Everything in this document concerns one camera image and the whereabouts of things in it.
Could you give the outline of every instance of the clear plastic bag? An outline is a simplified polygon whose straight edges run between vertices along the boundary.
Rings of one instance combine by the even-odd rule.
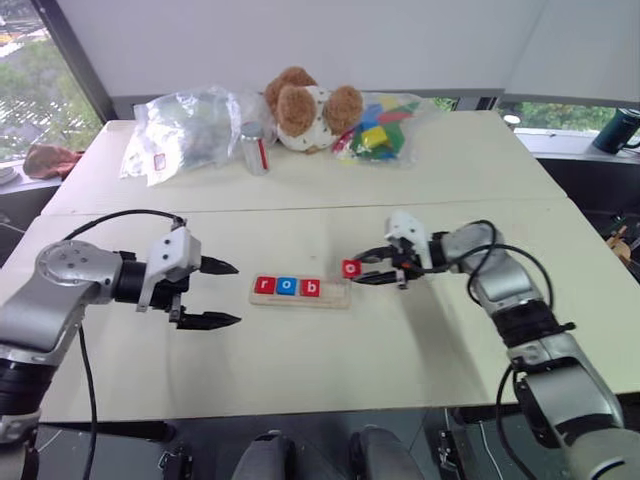
[[[418,157],[414,136],[425,121],[443,112],[429,99],[409,93],[364,92],[358,125],[333,145],[346,164],[410,167]]]
[[[243,123],[260,122],[269,145],[276,139],[275,122],[258,93],[221,87],[179,92],[136,105],[134,114],[120,176],[146,175],[149,186],[179,172],[231,162]]]

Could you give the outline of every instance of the green block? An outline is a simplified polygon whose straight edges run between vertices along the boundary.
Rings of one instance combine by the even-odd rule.
[[[378,145],[365,156],[374,160],[393,160],[396,158],[393,149],[388,145]]]
[[[350,148],[351,151],[358,156],[363,150],[366,150],[364,145],[362,144],[362,128],[356,128],[356,131],[353,134],[353,139],[351,140]]]
[[[402,133],[402,128],[400,127],[400,122],[387,123],[382,126],[384,131],[389,138],[389,143],[391,144],[391,149],[394,153],[398,153],[405,142],[404,133]]]

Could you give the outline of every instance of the bag of colorful blocks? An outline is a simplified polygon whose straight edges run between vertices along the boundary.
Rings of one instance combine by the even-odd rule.
[[[365,109],[360,122],[333,146],[345,163],[406,167],[417,154],[412,136],[425,118],[441,111],[428,99],[411,94],[363,93]]]

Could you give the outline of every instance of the mug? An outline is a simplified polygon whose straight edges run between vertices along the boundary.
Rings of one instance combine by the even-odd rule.
[[[640,142],[627,143],[640,128],[640,110],[617,108],[613,118],[593,140],[594,147],[607,153],[618,153],[623,148],[638,148]]]

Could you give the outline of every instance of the silver robot arm segment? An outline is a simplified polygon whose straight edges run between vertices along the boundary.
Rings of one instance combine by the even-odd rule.
[[[385,236],[391,245],[355,257],[365,263],[390,258],[401,273],[364,273],[354,281],[391,283],[395,277],[406,288],[407,278],[422,274],[449,270],[472,275],[471,289],[521,375],[515,394],[536,440],[547,448],[562,448],[576,479],[639,478],[640,435],[623,428],[616,396],[567,332],[575,325],[558,323],[527,271],[507,250],[493,248],[484,260],[489,250],[482,247],[492,243],[491,226],[477,222],[416,241],[416,232],[424,231],[416,229],[416,223],[405,212],[394,213]],[[502,235],[496,234],[495,243],[502,244]]]
[[[132,303],[169,313],[178,329],[212,330],[240,319],[220,312],[187,314],[181,295],[189,275],[238,273],[202,256],[185,226],[151,248],[147,263],[65,240],[37,257],[32,277],[0,307],[0,477],[35,478],[33,457],[40,403],[84,318],[87,305]]]

